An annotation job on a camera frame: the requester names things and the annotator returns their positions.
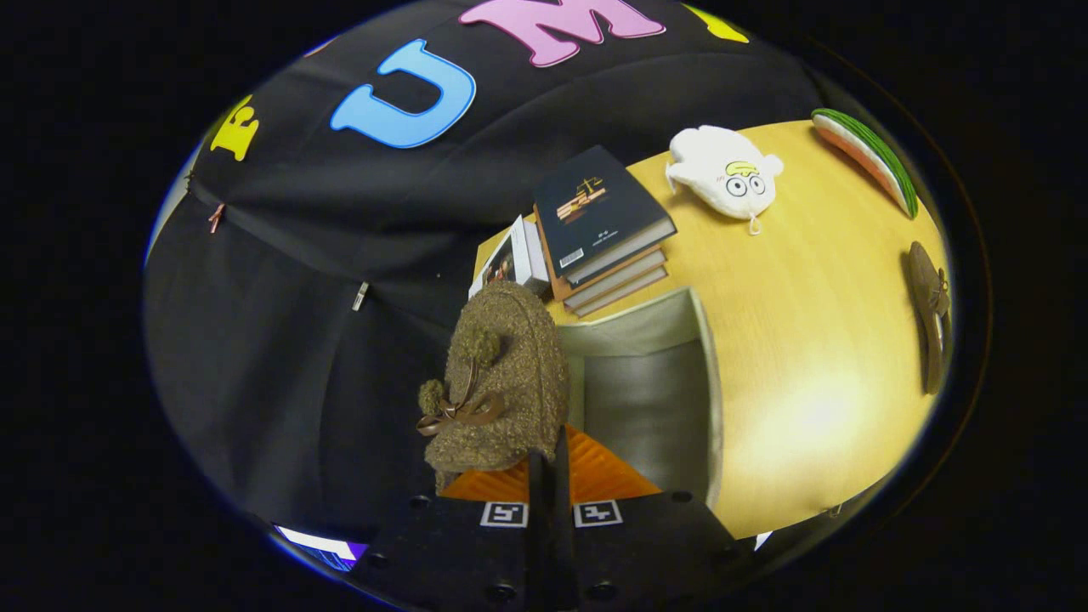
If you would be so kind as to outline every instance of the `book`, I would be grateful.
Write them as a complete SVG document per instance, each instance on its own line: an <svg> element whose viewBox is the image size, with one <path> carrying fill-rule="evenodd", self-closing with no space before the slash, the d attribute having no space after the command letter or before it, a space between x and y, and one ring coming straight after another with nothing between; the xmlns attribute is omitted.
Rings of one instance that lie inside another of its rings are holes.
<svg viewBox="0 0 1088 612"><path fill-rule="evenodd" d="M676 233L665 208L597 145L533 189L557 278L576 286Z"/></svg>
<svg viewBox="0 0 1088 612"><path fill-rule="evenodd" d="M665 271L665 268L658 266L657 268L654 268L653 270L620 286L619 289L610 291L604 294L603 296L586 303L581 308L576 308L574 315L578 315L579 318L584 317L591 313L604 308L605 306L611 304L613 302L616 302L617 299L620 299L621 297L631 295L632 293L639 291L640 289L652 285L667 276L669 274L668 272Z"/></svg>
<svg viewBox="0 0 1088 612"><path fill-rule="evenodd" d="M650 253L646 253L643 257L639 257L636 260L632 261L630 266L625 266L623 269L617 270L607 277L603 277L601 282L594 282L593 285L588 287L586 291L580 292L577 295L565 299L562 304L568 310L574 310L596 299L597 297L619 290L629 281L645 274L654 268L660 268L664 265L665 254L662 253L660 247L652 247Z"/></svg>
<svg viewBox="0 0 1088 612"><path fill-rule="evenodd" d="M469 298L485 285L506 280L541 295L551 286L536 224L518 217L469 286Z"/></svg>
<svg viewBox="0 0 1088 612"><path fill-rule="evenodd" d="M536 218L540 219L540 210L535 205L533 206L533 212L536 215ZM540 231L539 223L536 229L537 231ZM572 286L570 283L567 282L566 279L556 276L555 270L552 268L552 253L548 248L547 236L545 236L543 232L540 232L539 237L541 247L543 249L543 260L544 264L547 266L548 280L552 282L552 295L556 299L562 302L568 309L571 308L571 304L577 304L580 306L585 301L592 299L593 297L603 294L605 291L608 291L608 289L604 289L598 285L601 283L604 283L607 279L610 279L614 274L625 274L625 278L627 280L630 280L635 276L638 276L639 273L645 272L646 270L653 268L652 265L647 266L644 262L642 262L643 258L653 257L657 259L659 257L659 260L663 264L665 261L665 253L662 250L662 246L659 244L654 245L630 256L626 260L620 261L619 264L613 266L611 268L602 272L601 274L595 276L593 279L588 280L579 284L578 286ZM628 271L629 267L639 267L639 266L645 266L645 267L640 267L638 272ZM609 286L610 287L618 286L618 282L613 282ZM581 299L569 302L570 299L573 298L573 296L576 295L580 296L584 293L592 293L592 295L585 296Z"/></svg>

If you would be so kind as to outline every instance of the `green watermelon rind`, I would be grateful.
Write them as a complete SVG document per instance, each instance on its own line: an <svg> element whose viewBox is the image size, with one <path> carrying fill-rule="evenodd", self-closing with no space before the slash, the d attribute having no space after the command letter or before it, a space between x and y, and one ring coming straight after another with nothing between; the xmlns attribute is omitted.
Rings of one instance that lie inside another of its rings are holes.
<svg viewBox="0 0 1088 612"><path fill-rule="evenodd" d="M906 212L911 219L916 218L918 216L918 196L914 189L914 183L911 182L911 176L906 173L906 168L903 168L903 163L898 157L895 157L895 154L891 151L888 144L881 140L879 136L868 128L868 126L849 114L833 109L816 109L813 111L812 117L815 119L817 115L826 117L842 125L851 134L856 136L857 139L864 143L865 146L877 154L877 157L879 157L888 169L891 170L892 176L895 178L895 183L903 193L903 200L906 201L907 206L907 210L904 212Z"/></svg>

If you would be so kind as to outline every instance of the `pink letter m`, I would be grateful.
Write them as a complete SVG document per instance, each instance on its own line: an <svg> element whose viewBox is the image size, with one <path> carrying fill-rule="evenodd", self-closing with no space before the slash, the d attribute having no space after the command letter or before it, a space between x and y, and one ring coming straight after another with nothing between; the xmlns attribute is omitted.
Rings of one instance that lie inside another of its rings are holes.
<svg viewBox="0 0 1088 612"><path fill-rule="evenodd" d="M557 40L544 28L569 34L599 45L605 36L594 13L608 22L608 33L618 38L641 38L665 32L665 26L646 19L621 0L567 0L559 4L533 0L489 0L469 9L461 23L485 22L517 38L533 52L529 61L546 68L578 53L578 44Z"/></svg>

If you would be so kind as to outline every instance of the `brown bow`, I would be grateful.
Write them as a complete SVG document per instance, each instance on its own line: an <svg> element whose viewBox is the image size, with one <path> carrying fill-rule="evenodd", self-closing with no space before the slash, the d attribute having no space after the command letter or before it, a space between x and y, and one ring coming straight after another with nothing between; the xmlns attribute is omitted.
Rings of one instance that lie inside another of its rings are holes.
<svg viewBox="0 0 1088 612"><path fill-rule="evenodd" d="M468 403L468 399L475 390L479 376L480 366L472 362L469 369L469 387L465 391L465 397L456 404L450 404L449 400L445 397L438 400L438 416L428 415L419 419L419 423L416 424L416 431L422 436L434 436L449 427L455 420L463 425L487 425L503 414L506 406L503 403L503 394L497 391L486 393L471 404ZM481 411L480 407L484 404L486 406Z"/></svg>

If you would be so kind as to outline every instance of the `yellow letter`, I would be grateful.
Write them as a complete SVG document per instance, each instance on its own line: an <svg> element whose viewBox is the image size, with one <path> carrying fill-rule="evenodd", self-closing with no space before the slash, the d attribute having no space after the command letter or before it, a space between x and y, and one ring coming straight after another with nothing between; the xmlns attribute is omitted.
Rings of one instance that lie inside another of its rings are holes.
<svg viewBox="0 0 1088 612"><path fill-rule="evenodd" d="M254 118L254 108L246 106L252 97L252 94L246 96L246 99L238 102L238 106L231 110L231 114L227 115L226 121L223 122L223 125L215 134L215 138L212 139L210 150L222 147L228 151L234 151L235 161L242 161L246 157L246 151L249 150L249 143L252 142L254 134L257 133L257 127L261 123L260 121L252 121L248 125L243 125L243 123Z"/></svg>
<svg viewBox="0 0 1088 612"><path fill-rule="evenodd" d="M689 7L688 4L684 4L683 7L695 13L695 16L703 20L707 25L706 29L709 29L710 34L717 36L718 38L722 38L725 40L735 40L738 42L747 42L746 36L733 29L731 25L721 21L719 17L716 17L706 11L700 11L694 7Z"/></svg>

